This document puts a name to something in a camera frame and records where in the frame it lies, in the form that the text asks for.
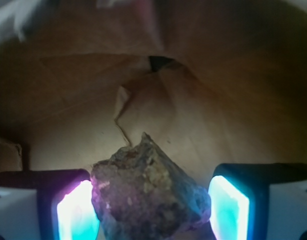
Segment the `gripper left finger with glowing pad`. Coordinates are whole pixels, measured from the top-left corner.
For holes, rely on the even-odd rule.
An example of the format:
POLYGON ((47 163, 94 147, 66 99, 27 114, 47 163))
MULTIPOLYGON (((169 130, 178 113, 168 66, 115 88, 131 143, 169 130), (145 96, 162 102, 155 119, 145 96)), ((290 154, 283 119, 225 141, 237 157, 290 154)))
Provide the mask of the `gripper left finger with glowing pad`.
POLYGON ((0 172, 0 240, 95 240, 85 169, 0 172))

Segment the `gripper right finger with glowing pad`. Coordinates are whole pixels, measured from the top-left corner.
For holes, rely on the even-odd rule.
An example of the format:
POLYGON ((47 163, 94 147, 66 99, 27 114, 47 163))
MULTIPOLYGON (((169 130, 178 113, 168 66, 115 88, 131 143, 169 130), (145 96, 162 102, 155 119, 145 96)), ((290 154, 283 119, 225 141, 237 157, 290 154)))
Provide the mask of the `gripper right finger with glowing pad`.
POLYGON ((222 163, 208 193, 218 240, 307 240, 305 163, 222 163))

